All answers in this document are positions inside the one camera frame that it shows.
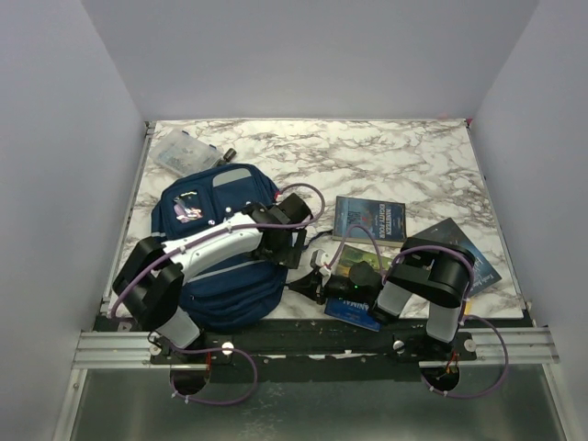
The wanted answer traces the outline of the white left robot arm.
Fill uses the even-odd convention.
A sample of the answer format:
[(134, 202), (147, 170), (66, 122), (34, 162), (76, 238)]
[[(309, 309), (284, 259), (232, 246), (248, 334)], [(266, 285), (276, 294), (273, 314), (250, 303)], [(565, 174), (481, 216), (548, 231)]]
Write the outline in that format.
[(109, 315), (126, 308), (143, 331), (156, 332), (185, 363), (204, 349), (201, 326), (180, 306), (184, 285), (210, 268), (236, 257), (268, 262), (272, 268), (296, 268), (305, 227), (316, 221), (296, 194), (271, 206), (255, 202), (203, 232), (159, 243), (139, 241), (112, 285), (116, 300)]

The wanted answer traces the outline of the navy blue student backpack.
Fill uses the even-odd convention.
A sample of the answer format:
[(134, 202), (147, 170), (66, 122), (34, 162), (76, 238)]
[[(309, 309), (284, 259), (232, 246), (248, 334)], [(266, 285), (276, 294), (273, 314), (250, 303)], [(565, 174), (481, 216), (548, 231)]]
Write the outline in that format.
[[(151, 213), (151, 232), (158, 242), (191, 236), (222, 223), (226, 210), (249, 203), (274, 204), (276, 184), (251, 164), (226, 164), (176, 180)], [(182, 223), (174, 205), (202, 210), (199, 220)], [(182, 288), (179, 306), (198, 325), (228, 332), (258, 322), (281, 301), (288, 270), (250, 253), (235, 255), (191, 278)]]

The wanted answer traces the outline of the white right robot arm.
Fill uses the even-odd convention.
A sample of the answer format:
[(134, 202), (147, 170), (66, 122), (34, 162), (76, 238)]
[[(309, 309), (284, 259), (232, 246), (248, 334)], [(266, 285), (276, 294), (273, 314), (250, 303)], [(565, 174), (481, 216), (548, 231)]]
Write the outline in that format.
[(435, 360), (454, 352), (475, 279), (475, 256), (469, 250), (410, 238), (385, 274), (363, 260), (352, 264), (345, 276), (333, 274), (320, 257), (318, 252), (313, 255), (312, 271), (289, 283), (290, 290), (318, 304), (329, 299), (366, 304), (368, 315), (381, 324), (398, 320), (416, 295), (429, 302), (424, 352)]

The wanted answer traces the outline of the purple highlighter marker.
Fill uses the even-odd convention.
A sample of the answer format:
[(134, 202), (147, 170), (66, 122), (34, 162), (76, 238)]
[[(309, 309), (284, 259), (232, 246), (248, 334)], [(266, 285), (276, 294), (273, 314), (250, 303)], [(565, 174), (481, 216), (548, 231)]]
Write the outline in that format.
[(180, 204), (174, 205), (176, 219), (182, 223), (199, 220), (203, 217), (202, 210), (198, 208), (185, 207)]

